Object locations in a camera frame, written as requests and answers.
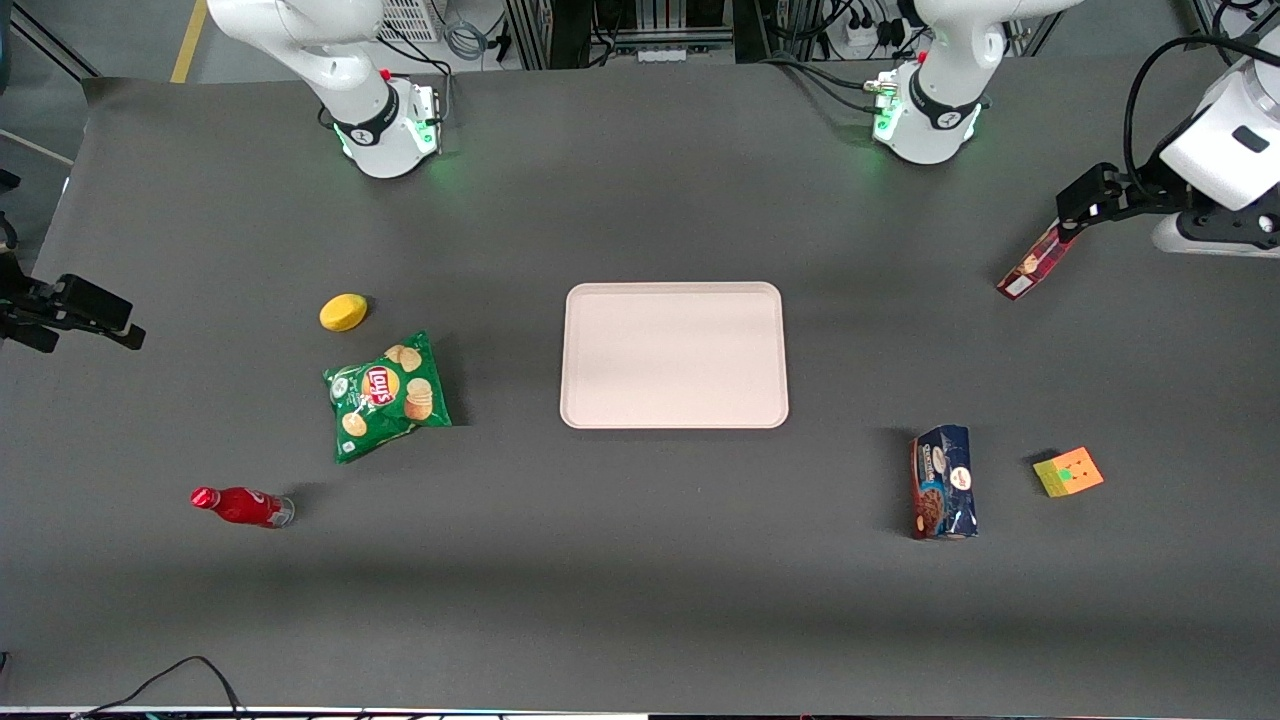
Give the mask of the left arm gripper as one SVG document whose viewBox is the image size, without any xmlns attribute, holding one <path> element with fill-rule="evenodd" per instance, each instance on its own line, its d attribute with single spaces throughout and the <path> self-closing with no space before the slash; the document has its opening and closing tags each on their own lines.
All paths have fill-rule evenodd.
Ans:
<svg viewBox="0 0 1280 720">
<path fill-rule="evenodd" d="M 1100 163 L 1057 193 L 1059 243 L 1070 243 L 1092 225 L 1140 215 L 1169 215 L 1193 206 L 1196 191 L 1162 161 L 1130 174 Z"/>
</svg>

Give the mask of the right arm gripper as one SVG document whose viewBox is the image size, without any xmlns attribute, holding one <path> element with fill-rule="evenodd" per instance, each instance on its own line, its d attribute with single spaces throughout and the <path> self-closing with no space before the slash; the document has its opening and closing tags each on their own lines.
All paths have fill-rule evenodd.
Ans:
<svg viewBox="0 0 1280 720">
<path fill-rule="evenodd" d="M 1 337 L 41 354 L 51 354 L 60 340 L 55 331 L 100 334 L 128 350 L 141 350 L 146 331 L 131 323 L 133 305 L 74 274 L 49 283 L 26 274 L 1 281 Z"/>
</svg>

